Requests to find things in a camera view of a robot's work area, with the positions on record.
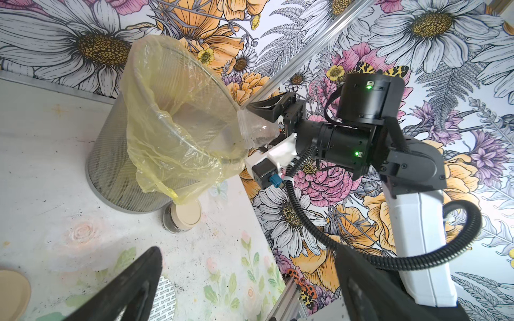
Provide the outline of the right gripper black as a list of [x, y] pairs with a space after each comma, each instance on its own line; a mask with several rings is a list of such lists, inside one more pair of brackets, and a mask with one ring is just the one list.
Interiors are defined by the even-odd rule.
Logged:
[[255, 102], [247, 105], [247, 109], [270, 123], [275, 123], [282, 116], [284, 132], [294, 132], [297, 124], [304, 119], [306, 103], [296, 93], [286, 93], [278, 103]]

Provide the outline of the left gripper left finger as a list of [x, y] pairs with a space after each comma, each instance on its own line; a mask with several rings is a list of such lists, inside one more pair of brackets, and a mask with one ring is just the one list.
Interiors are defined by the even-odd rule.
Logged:
[[162, 273], [162, 255], [150, 247], [67, 320], [148, 320]]

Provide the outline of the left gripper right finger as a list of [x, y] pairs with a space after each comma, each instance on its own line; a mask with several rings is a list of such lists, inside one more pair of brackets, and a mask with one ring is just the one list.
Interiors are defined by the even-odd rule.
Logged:
[[430, 314], [375, 269], [360, 253], [339, 245], [335, 263], [351, 320], [429, 320]]

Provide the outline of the clear jar beige lid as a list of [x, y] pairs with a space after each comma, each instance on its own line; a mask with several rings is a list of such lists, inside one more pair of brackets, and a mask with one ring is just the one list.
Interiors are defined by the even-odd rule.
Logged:
[[280, 135], [277, 123], [267, 121], [249, 110], [239, 110], [237, 117], [242, 138], [248, 149], [269, 144]]

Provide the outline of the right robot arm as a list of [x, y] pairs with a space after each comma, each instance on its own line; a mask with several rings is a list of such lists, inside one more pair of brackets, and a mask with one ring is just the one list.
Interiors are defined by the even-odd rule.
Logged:
[[[336, 119], [305, 120], [305, 104], [293, 93], [250, 102], [247, 111], [270, 123], [285, 119], [286, 137], [246, 164], [260, 187], [284, 187], [294, 213], [319, 242], [335, 252], [343, 267], [338, 277], [346, 300], [369, 292], [378, 311], [415, 306], [454, 308], [457, 294], [449, 262], [462, 254], [476, 235], [474, 223], [447, 242], [443, 219], [464, 209], [472, 221], [480, 213], [467, 201], [443, 202], [447, 185], [444, 161], [434, 147], [406, 138], [397, 120], [404, 80], [384, 74], [350, 74], [334, 93]], [[363, 254], [318, 230], [295, 195], [294, 176], [310, 160], [325, 160], [361, 177], [374, 168], [384, 184], [399, 256]]]

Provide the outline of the foil sealed tea jar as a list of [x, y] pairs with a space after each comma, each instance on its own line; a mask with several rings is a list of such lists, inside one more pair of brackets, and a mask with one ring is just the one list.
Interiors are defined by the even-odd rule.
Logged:
[[172, 321], [175, 316], [175, 307], [174, 284], [165, 276], [161, 276], [148, 321]]

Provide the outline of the closed beige lid jar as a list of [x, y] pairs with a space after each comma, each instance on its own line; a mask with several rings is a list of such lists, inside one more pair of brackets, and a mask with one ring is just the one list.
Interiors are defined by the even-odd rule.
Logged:
[[202, 206], [198, 200], [184, 205], [170, 203], [163, 212], [163, 228], [174, 234], [194, 228], [202, 217]]

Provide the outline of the yellow bin liner bag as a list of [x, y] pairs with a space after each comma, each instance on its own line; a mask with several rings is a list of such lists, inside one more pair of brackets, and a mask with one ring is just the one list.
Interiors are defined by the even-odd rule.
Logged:
[[178, 40], [135, 41], [120, 88], [127, 152], [144, 192], [186, 204], [244, 169], [248, 150], [239, 105], [221, 78]]

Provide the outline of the mesh waste bin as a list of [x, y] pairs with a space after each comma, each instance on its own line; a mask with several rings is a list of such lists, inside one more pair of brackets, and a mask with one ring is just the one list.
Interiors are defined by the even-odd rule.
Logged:
[[135, 41], [87, 161], [93, 191], [127, 213], [195, 201], [244, 168], [239, 109], [221, 78], [178, 40]]

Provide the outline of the aluminium front rail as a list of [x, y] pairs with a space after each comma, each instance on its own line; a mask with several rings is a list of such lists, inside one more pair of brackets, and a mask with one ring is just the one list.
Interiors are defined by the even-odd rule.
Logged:
[[300, 290], [293, 278], [288, 278], [286, 286], [273, 306], [266, 321], [294, 321], [307, 317], [307, 308], [301, 300]]

